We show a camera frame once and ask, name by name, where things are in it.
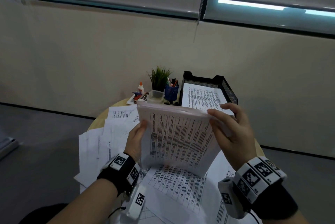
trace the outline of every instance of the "blue pen cup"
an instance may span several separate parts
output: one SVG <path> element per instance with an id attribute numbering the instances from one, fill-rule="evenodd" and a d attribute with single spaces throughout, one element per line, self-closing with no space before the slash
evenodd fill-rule
<path id="1" fill-rule="evenodd" d="M 175 101 L 177 100 L 177 95 L 178 95 L 178 87 L 171 87 L 169 85 L 165 85 L 165 96 L 164 98 L 168 101 Z"/>

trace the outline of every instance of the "black cable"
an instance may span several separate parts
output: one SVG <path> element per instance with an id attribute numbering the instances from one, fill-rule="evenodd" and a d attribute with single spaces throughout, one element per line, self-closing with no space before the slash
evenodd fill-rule
<path id="1" fill-rule="evenodd" d="M 124 210 L 124 209 L 126 209 L 124 206 L 118 207 L 117 209 L 115 209 L 115 210 L 108 216 L 108 218 L 111 217 L 111 215 L 112 215 L 113 213 L 115 213 L 117 210 Z"/>
<path id="2" fill-rule="evenodd" d="M 257 224 L 259 224 L 258 220 L 256 219 L 256 217 L 249 211 L 248 213 L 251 214 L 251 216 L 257 221 Z"/>

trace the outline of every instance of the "wooden table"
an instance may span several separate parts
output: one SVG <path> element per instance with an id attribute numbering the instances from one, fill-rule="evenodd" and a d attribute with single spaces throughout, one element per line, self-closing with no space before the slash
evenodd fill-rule
<path id="1" fill-rule="evenodd" d="M 114 105 L 112 105 L 112 107 L 123 107 L 123 106 L 127 106 L 126 102 L 128 101 L 128 99 L 123 99 L 121 101 L 119 101 L 118 103 L 115 103 Z M 88 128 L 88 130 L 90 129 L 98 129 L 98 128 L 102 128 L 105 126 L 105 120 L 107 119 L 108 116 L 108 108 L 103 111 L 91 124 L 91 126 Z M 256 152 L 258 156 L 265 156 L 264 152 L 261 148 L 261 146 L 259 145 L 259 143 L 257 142 L 257 140 L 255 139 L 255 146 L 256 146 Z"/>

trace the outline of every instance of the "paper tray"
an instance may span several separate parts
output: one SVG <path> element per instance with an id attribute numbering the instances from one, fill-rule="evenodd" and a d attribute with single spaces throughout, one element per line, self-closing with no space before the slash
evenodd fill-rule
<path id="1" fill-rule="evenodd" d="M 211 88 L 220 88 L 227 102 L 238 104 L 238 99 L 236 95 L 234 94 L 234 92 L 232 91 L 232 89 L 230 88 L 229 84 L 227 83 L 226 79 L 223 76 L 216 75 L 213 78 L 197 77 L 193 76 L 191 71 L 184 71 L 179 102 L 178 102 L 180 106 L 182 105 L 183 100 L 184 83 L 202 85 Z"/>

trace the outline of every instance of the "glue bottle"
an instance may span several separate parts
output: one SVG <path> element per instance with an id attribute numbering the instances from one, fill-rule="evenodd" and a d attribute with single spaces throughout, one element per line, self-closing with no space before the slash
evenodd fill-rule
<path id="1" fill-rule="evenodd" d="M 144 88 L 143 88 L 142 82 L 140 82 L 140 85 L 138 86 L 138 92 L 140 92 L 141 94 L 144 93 Z"/>

